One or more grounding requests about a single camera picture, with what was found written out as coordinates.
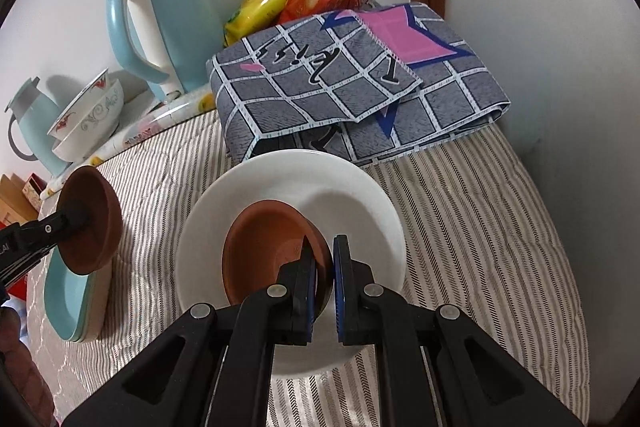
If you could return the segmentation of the person's left hand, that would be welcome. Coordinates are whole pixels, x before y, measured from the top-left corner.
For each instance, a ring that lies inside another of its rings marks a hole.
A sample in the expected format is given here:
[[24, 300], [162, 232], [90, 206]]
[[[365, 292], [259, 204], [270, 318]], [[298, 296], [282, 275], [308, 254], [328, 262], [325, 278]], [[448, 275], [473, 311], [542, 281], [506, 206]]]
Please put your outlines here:
[[54, 404], [49, 386], [37, 369], [29, 350], [20, 340], [21, 321], [17, 312], [1, 308], [1, 352], [6, 371], [41, 426], [55, 424]]

